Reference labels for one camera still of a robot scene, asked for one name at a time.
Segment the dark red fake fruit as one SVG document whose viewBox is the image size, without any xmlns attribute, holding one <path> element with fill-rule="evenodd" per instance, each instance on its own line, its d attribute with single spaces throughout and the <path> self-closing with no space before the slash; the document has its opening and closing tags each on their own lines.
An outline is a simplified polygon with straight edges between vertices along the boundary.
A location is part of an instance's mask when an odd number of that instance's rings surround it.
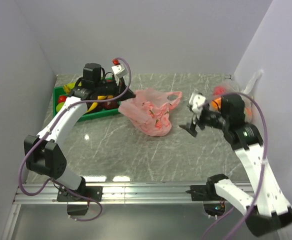
<svg viewBox="0 0 292 240">
<path fill-rule="evenodd" d="M 119 103 L 117 101 L 107 101 L 102 104 L 104 110 L 113 110 L 119 108 Z"/>
</svg>

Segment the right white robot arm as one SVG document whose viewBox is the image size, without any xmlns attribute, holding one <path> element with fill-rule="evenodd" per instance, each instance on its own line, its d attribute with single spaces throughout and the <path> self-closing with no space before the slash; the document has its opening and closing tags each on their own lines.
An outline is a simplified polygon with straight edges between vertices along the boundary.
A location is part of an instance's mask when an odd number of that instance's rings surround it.
<svg viewBox="0 0 292 240">
<path fill-rule="evenodd" d="M 196 128 L 222 130 L 225 140 L 242 163 L 254 196 L 249 196 L 224 174 L 208 178 L 205 195 L 212 200 L 222 198 L 243 215 L 224 237 L 229 240 L 245 223 L 256 237 L 292 224 L 292 205 L 283 194 L 267 159 L 268 133 L 246 122 L 244 93 L 229 92 L 220 97 L 217 111 L 210 110 L 210 100 L 201 93 L 192 93 L 188 108 L 193 116 L 181 128 L 197 136 Z"/>
</svg>

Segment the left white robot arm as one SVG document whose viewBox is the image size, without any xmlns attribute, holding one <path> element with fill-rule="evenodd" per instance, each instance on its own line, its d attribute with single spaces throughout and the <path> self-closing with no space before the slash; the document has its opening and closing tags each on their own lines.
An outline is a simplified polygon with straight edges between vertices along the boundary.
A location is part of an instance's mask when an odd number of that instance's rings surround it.
<svg viewBox="0 0 292 240">
<path fill-rule="evenodd" d="M 61 150 L 66 137 L 75 123 L 93 106 L 107 102 L 121 102 L 135 98 L 124 77 L 132 76 L 129 64 L 123 58 L 115 58 L 112 78 L 107 79 L 104 68 L 98 63 L 87 63 L 82 77 L 78 78 L 61 110 L 37 135 L 24 140 L 25 157 L 20 170 L 27 168 L 64 188 L 71 198 L 86 198 L 85 179 L 67 166 Z"/>
</svg>

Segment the pink plastic bag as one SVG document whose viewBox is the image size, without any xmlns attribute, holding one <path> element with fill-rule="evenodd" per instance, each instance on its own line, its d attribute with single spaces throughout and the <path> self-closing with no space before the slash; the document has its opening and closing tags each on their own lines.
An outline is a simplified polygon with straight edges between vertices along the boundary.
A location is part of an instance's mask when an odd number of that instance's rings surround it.
<svg viewBox="0 0 292 240">
<path fill-rule="evenodd" d="M 118 111 L 126 116 L 136 129 L 151 137 L 167 135 L 172 124 L 170 111 L 181 99 L 181 91 L 161 92 L 153 88 L 137 90 L 136 97 L 121 102 Z"/>
</svg>

